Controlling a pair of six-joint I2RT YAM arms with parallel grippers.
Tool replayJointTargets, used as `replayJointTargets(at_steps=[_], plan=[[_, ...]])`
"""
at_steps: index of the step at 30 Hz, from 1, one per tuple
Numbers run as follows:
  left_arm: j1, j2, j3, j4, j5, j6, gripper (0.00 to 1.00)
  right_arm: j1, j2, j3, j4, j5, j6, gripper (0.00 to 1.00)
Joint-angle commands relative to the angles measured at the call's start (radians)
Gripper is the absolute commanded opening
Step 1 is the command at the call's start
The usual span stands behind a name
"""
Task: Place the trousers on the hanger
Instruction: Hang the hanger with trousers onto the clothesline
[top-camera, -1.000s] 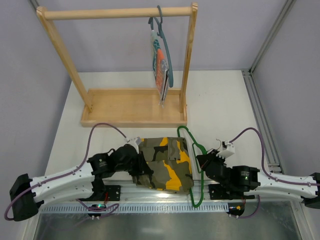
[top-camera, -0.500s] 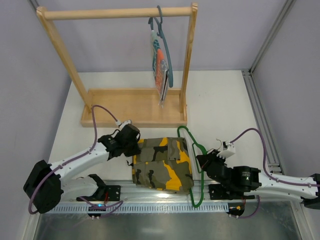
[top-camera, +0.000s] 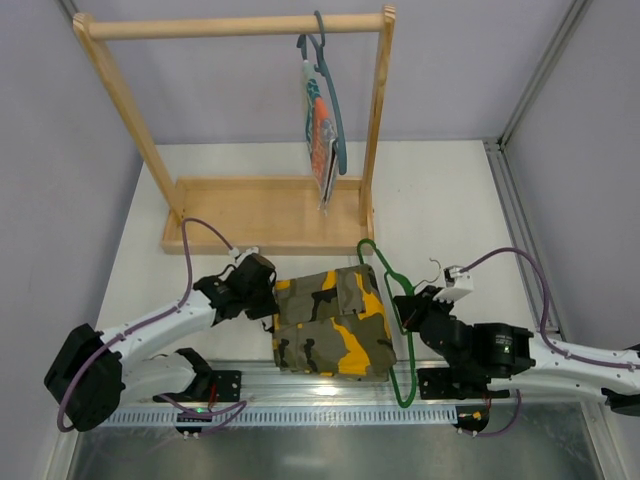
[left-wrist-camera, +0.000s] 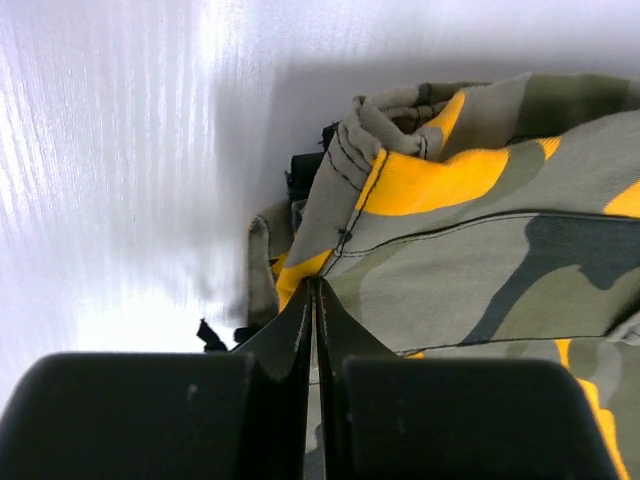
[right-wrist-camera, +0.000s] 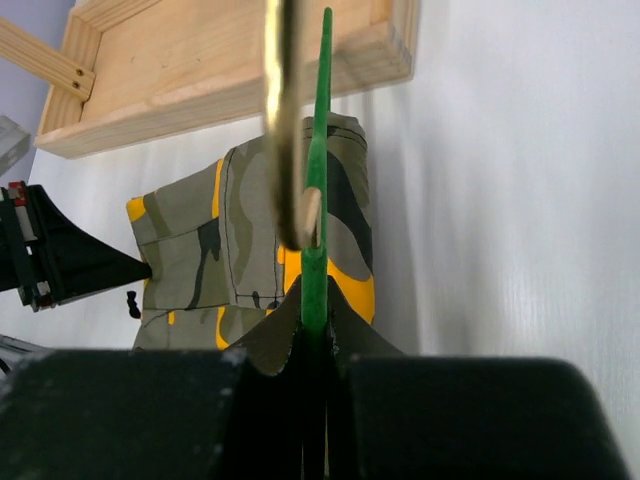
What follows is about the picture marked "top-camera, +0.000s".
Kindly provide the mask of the camouflage yellow green trousers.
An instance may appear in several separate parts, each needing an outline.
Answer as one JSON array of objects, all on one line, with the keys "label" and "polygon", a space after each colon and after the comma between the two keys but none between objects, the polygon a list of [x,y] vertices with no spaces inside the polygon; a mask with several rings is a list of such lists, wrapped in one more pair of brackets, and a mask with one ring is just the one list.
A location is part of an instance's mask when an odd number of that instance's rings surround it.
[{"label": "camouflage yellow green trousers", "polygon": [[367,264],[279,280],[272,351],[284,372],[386,382],[397,357]]}]

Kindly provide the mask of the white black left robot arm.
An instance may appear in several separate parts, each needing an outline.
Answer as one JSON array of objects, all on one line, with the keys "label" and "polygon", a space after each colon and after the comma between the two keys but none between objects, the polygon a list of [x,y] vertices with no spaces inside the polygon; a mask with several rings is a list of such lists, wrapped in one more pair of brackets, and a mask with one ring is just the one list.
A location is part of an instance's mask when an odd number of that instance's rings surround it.
[{"label": "white black left robot arm", "polygon": [[73,329],[44,378],[59,404],[59,430],[92,430],[119,406],[142,400],[208,400],[216,388],[208,362],[192,348],[164,348],[240,315],[277,313],[275,281],[273,263],[249,249],[221,274],[190,279],[179,300],[152,314],[104,331]]}]

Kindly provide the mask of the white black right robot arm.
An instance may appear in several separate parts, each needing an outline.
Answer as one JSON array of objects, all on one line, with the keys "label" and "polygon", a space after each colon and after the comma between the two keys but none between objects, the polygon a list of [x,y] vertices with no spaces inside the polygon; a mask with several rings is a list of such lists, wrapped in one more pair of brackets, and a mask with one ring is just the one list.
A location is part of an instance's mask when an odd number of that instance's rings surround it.
[{"label": "white black right robot arm", "polygon": [[440,355],[444,367],[417,370],[426,400],[507,398],[511,390],[582,396],[617,414],[639,415],[639,348],[602,351],[544,340],[505,323],[469,325],[451,313],[453,304],[427,286],[396,295],[401,325]]}]

